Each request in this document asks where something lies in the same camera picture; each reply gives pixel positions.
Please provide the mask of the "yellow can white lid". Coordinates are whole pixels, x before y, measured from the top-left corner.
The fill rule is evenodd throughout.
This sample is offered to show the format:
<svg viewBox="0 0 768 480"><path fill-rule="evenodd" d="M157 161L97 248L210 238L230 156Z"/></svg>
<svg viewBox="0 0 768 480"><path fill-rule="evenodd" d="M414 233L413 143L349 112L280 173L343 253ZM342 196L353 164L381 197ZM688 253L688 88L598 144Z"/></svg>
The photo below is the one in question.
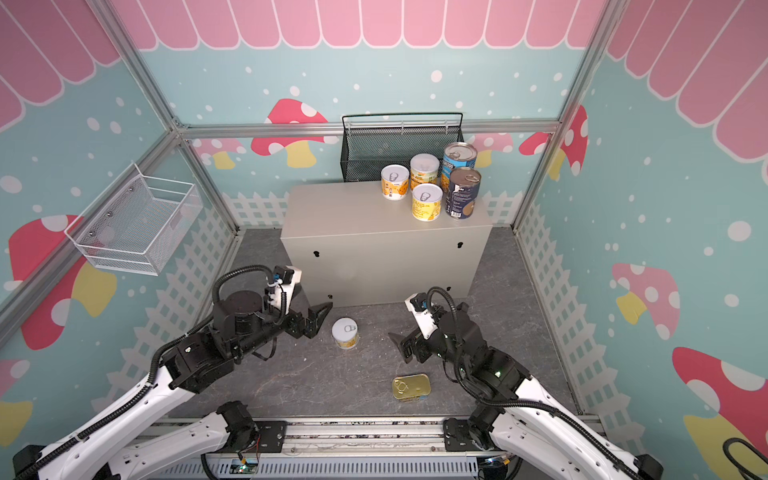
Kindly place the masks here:
<svg viewBox="0 0 768 480"><path fill-rule="evenodd" d="M410 188L431 183L437 184L441 162L432 154L419 153L410 160Z"/></svg>
<svg viewBox="0 0 768 480"><path fill-rule="evenodd" d="M412 215L416 220L431 222L436 220L442 209L442 188L433 183L417 185L411 192Z"/></svg>
<svg viewBox="0 0 768 480"><path fill-rule="evenodd" d="M409 191L410 171L408 168L391 164L381 170L381 191L387 200L399 201Z"/></svg>
<svg viewBox="0 0 768 480"><path fill-rule="evenodd" d="M344 350L354 348L359 342L358 325L352 318L340 318L332 326L332 336L337 346Z"/></svg>

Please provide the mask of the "blue Progresso soup can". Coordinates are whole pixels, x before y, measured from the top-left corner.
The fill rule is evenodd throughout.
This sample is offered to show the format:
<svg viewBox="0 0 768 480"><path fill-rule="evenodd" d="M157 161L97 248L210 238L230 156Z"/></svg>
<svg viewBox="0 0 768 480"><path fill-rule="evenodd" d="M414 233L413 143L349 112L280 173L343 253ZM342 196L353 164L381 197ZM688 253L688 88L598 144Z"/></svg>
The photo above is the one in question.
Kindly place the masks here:
<svg viewBox="0 0 768 480"><path fill-rule="evenodd" d="M473 168L478 152L475 147L466 142L453 142L448 144L443 151L441 163L441 179L443 183L450 180L450 174L455 168Z"/></svg>

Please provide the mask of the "yellow can white lid front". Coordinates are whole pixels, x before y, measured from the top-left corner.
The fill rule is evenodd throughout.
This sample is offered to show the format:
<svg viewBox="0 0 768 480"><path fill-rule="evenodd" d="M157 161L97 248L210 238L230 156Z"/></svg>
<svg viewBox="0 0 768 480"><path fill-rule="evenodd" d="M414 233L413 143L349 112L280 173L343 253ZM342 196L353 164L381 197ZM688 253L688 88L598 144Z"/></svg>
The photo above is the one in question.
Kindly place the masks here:
<svg viewBox="0 0 768 480"><path fill-rule="evenodd" d="M442 188L433 183L417 185L411 192L412 215L416 220L431 222L436 220L442 209Z"/></svg>

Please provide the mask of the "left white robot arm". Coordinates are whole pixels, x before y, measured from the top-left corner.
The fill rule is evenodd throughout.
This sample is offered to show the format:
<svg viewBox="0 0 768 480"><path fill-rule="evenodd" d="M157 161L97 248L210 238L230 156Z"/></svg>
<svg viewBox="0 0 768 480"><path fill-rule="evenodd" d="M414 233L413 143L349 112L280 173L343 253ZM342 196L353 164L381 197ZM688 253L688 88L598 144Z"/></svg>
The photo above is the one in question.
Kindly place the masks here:
<svg viewBox="0 0 768 480"><path fill-rule="evenodd" d="M261 435L247 407L230 401L194 425L143 444L135 438L166 413L258 357L279 335L315 337L332 310L291 309L301 272L292 266L249 265L227 272L211 288L212 311L180 337L160 346L148 374L125 395L61 440L28 445L13 457L17 479L140 479L190 456L243 452Z"/></svg>

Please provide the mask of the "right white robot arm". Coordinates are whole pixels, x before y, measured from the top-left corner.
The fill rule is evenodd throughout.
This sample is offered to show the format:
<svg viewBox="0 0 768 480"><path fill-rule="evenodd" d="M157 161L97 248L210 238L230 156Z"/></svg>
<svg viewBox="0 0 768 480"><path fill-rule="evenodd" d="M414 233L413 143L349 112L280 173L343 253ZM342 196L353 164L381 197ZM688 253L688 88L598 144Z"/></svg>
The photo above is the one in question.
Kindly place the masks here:
<svg viewBox="0 0 768 480"><path fill-rule="evenodd" d="M409 296L416 328L390 337L405 362L441 360L446 377L476 403L466 424L481 450L504 451L554 479L659 479L649 454L612 443L571 413L520 362L493 347L466 303L443 288Z"/></svg>

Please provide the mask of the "dark navy label can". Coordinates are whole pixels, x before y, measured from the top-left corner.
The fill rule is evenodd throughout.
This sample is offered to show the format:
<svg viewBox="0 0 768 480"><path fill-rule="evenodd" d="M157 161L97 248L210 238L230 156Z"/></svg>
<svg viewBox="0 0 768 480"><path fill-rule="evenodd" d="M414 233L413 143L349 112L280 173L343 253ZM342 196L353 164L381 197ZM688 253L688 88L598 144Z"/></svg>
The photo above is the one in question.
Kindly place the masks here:
<svg viewBox="0 0 768 480"><path fill-rule="evenodd" d="M457 167L449 176L447 193L447 213L454 219L467 219L472 216L476 206L482 176L469 167Z"/></svg>

